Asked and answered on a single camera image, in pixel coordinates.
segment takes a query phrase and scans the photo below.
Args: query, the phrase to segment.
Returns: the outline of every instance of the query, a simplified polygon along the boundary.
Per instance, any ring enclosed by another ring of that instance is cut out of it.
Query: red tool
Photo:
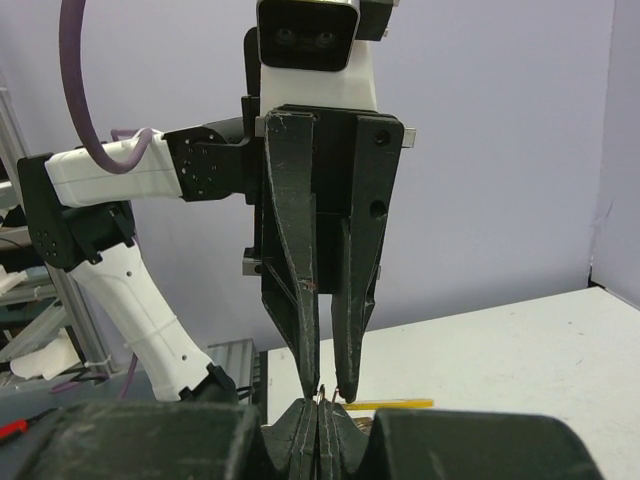
[[[50,408],[44,412],[28,419],[16,420],[4,427],[0,427],[0,445],[5,445],[20,437],[23,433],[27,433],[30,427],[38,423],[50,413],[58,411],[58,408]]]

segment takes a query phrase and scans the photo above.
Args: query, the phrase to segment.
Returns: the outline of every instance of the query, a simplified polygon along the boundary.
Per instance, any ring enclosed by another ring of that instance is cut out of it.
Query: red handle
[[[16,422],[0,427],[0,440],[17,432],[25,433],[29,429],[29,424],[26,420],[18,420]]]

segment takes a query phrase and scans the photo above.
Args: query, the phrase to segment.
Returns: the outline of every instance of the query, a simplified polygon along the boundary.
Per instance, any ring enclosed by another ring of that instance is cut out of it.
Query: white table
[[[333,344],[320,376],[335,388]],[[269,421],[301,396],[287,349],[269,352]],[[550,415],[608,480],[640,479],[640,311],[588,289],[365,335],[358,398]]]

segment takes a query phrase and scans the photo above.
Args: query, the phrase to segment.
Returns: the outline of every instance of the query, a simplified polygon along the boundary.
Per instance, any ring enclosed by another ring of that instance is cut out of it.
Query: robotic arm
[[[341,395],[355,400],[386,220],[412,132],[376,112],[370,42],[394,0],[261,0],[245,38],[242,117],[153,134],[114,175],[85,149],[18,164],[34,246],[98,299],[147,371],[158,400],[233,400],[233,382],[191,340],[149,276],[127,201],[220,200],[255,208],[243,270],[296,358],[305,397],[319,381],[318,294],[333,296]],[[137,139],[105,145],[124,161]]]

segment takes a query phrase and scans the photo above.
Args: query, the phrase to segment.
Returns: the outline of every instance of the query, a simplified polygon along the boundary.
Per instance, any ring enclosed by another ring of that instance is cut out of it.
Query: wall
[[[89,2],[84,70],[99,132],[237,115],[254,6]],[[77,143],[57,9],[0,2],[0,64],[32,152]],[[396,9],[374,51],[379,103],[419,137],[401,161],[372,328],[585,286],[612,14],[613,0],[404,0]],[[197,341],[281,343],[259,281],[240,276],[252,228],[241,198],[149,200],[135,211],[149,269]],[[329,325],[323,308],[325,336]]]
[[[617,0],[593,280],[640,305],[640,4]]]

